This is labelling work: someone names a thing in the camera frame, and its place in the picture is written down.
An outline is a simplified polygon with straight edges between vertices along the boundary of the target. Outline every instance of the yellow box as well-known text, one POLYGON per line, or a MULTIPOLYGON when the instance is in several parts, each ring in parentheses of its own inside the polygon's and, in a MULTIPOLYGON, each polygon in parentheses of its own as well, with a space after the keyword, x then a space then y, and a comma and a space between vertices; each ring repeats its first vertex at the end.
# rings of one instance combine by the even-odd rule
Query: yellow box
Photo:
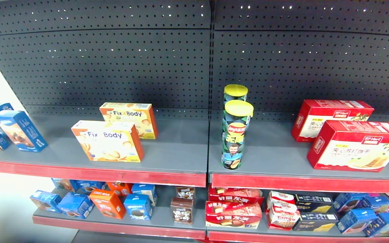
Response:
POLYGON ((71 131, 89 160, 140 162, 144 157, 134 123, 79 120, 71 131))
POLYGON ((139 138, 157 138, 158 130, 151 104, 106 102, 100 106, 100 112, 107 122, 134 123, 139 138))

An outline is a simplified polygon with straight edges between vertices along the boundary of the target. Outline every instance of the store shelf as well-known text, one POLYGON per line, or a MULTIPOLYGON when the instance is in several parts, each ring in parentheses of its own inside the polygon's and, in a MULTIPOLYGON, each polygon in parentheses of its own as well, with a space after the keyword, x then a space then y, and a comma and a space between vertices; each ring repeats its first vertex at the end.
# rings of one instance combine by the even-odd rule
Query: store shelf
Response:
POLYGON ((389 192, 389 164, 379 173, 313 169, 306 158, 310 143, 297 143, 292 123, 252 120, 242 165, 221 166, 221 122, 210 123, 209 172, 215 187, 293 191, 389 192))
POLYGON ((207 169, 207 120, 157 119, 157 140, 142 140, 140 163, 90 161, 71 127, 96 116, 32 115, 49 147, 39 153, 11 145, 0 151, 0 172, 76 180, 124 181, 204 187, 207 169))

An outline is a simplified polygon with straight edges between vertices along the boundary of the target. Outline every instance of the brown box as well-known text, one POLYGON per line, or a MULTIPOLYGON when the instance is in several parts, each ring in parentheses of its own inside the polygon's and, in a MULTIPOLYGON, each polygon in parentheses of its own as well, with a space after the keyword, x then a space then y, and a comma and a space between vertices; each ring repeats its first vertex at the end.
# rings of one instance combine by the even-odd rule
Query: brown box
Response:
POLYGON ((174 197, 170 208, 177 223, 193 224, 193 200, 174 197))

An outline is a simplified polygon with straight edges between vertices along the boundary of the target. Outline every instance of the red and white box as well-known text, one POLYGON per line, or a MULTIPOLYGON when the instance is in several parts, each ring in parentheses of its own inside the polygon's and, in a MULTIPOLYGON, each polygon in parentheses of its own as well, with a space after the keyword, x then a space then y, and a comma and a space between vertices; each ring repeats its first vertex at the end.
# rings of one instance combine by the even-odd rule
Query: red and white box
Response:
POLYGON ((364 122, 373 110, 360 100, 304 100, 291 134, 297 142, 313 142, 326 120, 364 122))
POLYGON ((208 201, 205 203, 206 226, 257 229, 262 218, 258 203, 208 201))
POLYGON ((389 162, 389 123, 327 120, 307 158, 315 169, 379 172, 389 162))

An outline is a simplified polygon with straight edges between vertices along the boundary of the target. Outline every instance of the yellow lid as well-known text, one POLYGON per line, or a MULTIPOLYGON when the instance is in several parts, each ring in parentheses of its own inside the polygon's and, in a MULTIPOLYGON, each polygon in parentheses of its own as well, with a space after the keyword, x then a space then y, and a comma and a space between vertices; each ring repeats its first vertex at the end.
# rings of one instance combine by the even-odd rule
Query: yellow lid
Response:
POLYGON ((245 86, 239 84, 229 84, 224 86, 225 94, 228 94, 230 96, 235 96, 235 97, 244 96, 247 95, 248 91, 249 90, 245 86))
POLYGON ((224 109, 227 113, 234 116, 252 116, 253 106, 242 100, 230 100, 225 103, 224 109))

